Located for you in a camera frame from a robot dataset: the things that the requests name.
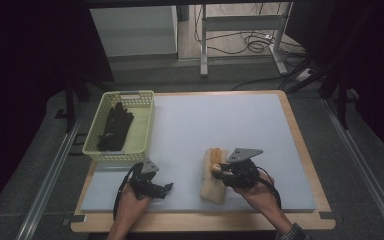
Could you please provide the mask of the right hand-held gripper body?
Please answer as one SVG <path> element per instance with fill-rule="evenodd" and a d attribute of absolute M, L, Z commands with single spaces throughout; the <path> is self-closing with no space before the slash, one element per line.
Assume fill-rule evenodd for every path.
<path fill-rule="evenodd" d="M 231 180 L 224 185 L 240 189 L 253 187 L 259 177 L 259 171 L 251 158 L 262 153 L 261 149 L 236 148 L 227 159 L 227 162 L 235 165 L 231 168 L 221 168 L 222 173 L 231 176 Z"/>

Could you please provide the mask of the wooden table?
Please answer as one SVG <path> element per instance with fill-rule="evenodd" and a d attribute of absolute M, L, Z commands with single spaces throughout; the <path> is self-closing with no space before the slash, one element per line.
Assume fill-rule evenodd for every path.
<path fill-rule="evenodd" d="M 304 229 L 325 230 L 332 229 L 336 221 L 331 213 L 331 208 L 320 184 L 317 172 L 308 153 L 307 147 L 295 120 L 293 111 L 284 92 L 279 90 L 265 91 L 238 91 L 238 92 L 214 92 L 214 93 L 159 93 L 156 96 L 171 95 L 233 95 L 233 94 L 266 94 L 277 93 L 292 134 L 298 147 L 298 153 L 302 156 L 302 166 L 310 184 L 315 199 L 316 208 L 311 212 L 286 212 L 287 217 L 298 223 Z M 154 212 L 149 208 L 134 226 L 136 233 L 150 232 L 232 232 L 232 231 L 258 231 L 270 229 L 270 223 L 250 207 L 246 211 L 210 211 L 210 212 Z"/>

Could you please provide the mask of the white cabinet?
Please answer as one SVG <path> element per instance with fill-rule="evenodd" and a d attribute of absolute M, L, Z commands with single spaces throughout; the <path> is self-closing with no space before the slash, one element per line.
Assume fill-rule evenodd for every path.
<path fill-rule="evenodd" d="M 108 57 L 177 52 L 175 6 L 91 9 Z"/>

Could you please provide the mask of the person's right hand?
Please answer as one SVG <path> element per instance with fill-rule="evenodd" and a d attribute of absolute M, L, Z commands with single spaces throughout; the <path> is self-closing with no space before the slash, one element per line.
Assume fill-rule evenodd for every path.
<path fill-rule="evenodd" d="M 234 188 L 234 191 L 241 195 L 254 210 L 263 215 L 277 207 L 274 193 L 263 183 L 257 182 L 249 189 Z"/>

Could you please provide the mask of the white foam mat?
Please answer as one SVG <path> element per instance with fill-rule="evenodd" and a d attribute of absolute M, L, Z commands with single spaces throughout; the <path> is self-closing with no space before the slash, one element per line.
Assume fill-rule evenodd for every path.
<path fill-rule="evenodd" d="M 205 152 L 219 147 L 261 149 L 256 165 L 275 179 L 287 212 L 311 212 L 316 204 L 303 158 L 277 93 L 233 95 L 154 95 L 154 117 L 147 158 L 158 167 L 156 183 L 174 183 L 154 212 L 246 211 L 248 204 L 228 189 L 222 204 L 200 197 Z M 136 162 L 96 161 L 97 168 L 81 208 L 112 210 L 117 190 Z"/>

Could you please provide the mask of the person's left hand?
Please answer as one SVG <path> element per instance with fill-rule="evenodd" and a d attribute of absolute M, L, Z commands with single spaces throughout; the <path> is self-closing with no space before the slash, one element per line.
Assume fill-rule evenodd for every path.
<path fill-rule="evenodd" d="M 148 196 L 137 199 L 135 192 L 127 184 L 121 192 L 115 222 L 117 224 L 133 225 L 145 213 L 150 202 L 151 198 Z"/>

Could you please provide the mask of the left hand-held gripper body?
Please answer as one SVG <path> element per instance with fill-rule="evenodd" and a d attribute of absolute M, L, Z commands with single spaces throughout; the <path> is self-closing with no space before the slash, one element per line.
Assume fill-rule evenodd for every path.
<path fill-rule="evenodd" d="M 137 199 L 145 196 L 152 197 L 160 193 L 159 187 L 152 183 L 159 168 L 150 160 L 144 160 L 133 165 L 128 174 L 128 183 L 135 192 Z"/>

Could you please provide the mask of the white power strip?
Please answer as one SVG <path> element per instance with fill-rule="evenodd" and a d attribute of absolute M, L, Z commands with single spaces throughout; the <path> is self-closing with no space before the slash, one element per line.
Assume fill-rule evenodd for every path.
<path fill-rule="evenodd" d="M 312 75 L 312 73 L 313 73 L 313 71 L 310 68 L 306 68 L 296 76 L 295 80 L 298 82 L 302 82 L 305 79 L 307 79 L 308 77 L 310 77 Z"/>

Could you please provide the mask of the black glove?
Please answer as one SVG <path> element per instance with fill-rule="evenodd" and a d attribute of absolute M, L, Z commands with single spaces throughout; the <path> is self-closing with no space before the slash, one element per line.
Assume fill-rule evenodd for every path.
<path fill-rule="evenodd" d="M 133 119 L 134 115 L 128 112 L 121 102 L 118 102 L 109 111 L 104 133 L 98 136 L 98 149 L 100 151 L 121 151 Z"/>

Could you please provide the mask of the pale yellow perforated plastic basket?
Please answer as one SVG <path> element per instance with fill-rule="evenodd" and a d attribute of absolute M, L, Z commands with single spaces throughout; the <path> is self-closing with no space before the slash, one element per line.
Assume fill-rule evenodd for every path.
<path fill-rule="evenodd" d="M 104 151 L 98 147 L 104 136 L 110 112 L 122 106 L 133 115 L 132 123 L 127 129 L 126 140 L 114 150 Z M 96 110 L 82 152 L 95 161 L 138 162 L 148 155 L 153 117 L 154 92 L 151 90 L 113 91 L 102 95 Z"/>

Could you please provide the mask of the white metal desk frame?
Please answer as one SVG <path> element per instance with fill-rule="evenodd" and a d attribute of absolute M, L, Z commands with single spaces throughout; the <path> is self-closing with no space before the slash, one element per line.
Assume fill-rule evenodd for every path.
<path fill-rule="evenodd" d="M 280 57 L 279 46 L 282 40 L 287 21 L 289 19 L 292 3 L 288 2 L 281 14 L 254 15 L 254 16 L 212 16 L 206 14 L 206 5 L 202 5 L 201 25 L 201 51 L 200 51 L 200 75 L 208 75 L 207 40 L 208 32 L 241 31 L 241 30 L 274 30 L 277 32 L 275 40 L 269 45 L 270 53 L 275 61 L 280 75 L 286 75 L 286 66 Z"/>

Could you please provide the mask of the black stand leg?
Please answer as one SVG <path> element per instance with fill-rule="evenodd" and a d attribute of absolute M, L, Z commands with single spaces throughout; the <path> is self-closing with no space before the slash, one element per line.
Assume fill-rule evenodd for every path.
<path fill-rule="evenodd" d="M 325 69 L 324 76 L 326 79 L 323 81 L 318 93 L 322 98 L 330 98 L 334 92 L 337 92 L 336 116 L 342 127 L 347 130 L 346 105 L 348 97 L 346 72 L 338 64 L 331 64 Z"/>
<path fill-rule="evenodd" d="M 87 102 L 91 96 L 86 84 L 83 81 L 68 79 L 65 82 L 67 133 L 71 131 L 75 123 L 74 95 L 77 96 L 80 102 Z"/>

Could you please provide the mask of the aluminium rail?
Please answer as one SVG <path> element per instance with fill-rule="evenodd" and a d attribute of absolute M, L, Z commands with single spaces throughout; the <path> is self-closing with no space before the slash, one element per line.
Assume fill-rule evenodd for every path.
<path fill-rule="evenodd" d="M 370 195 L 372 196 L 374 202 L 376 203 L 382 217 L 384 218 L 384 190 L 381 187 L 380 183 L 376 179 L 373 171 L 370 169 L 368 163 L 366 162 L 365 157 L 360 151 L 359 147 L 355 143 L 350 132 L 343 127 L 340 121 L 337 118 L 337 111 L 334 105 L 326 100 L 322 99 L 321 103 L 325 106 L 328 111 L 328 115 L 331 119 L 331 122 L 336 129 L 339 137 L 344 143 L 349 155 L 351 156 L 352 161 L 354 162 L 357 171 L 359 172 L 363 182 L 365 183 Z"/>
<path fill-rule="evenodd" d="M 77 111 L 78 118 L 74 121 L 71 130 L 68 131 L 49 167 L 42 184 L 30 206 L 29 211 L 24 218 L 15 240 L 32 240 L 39 225 L 41 217 L 46 209 L 51 194 L 55 188 L 56 182 L 65 164 L 71 145 L 81 125 L 85 112 L 85 105 L 81 105 Z"/>

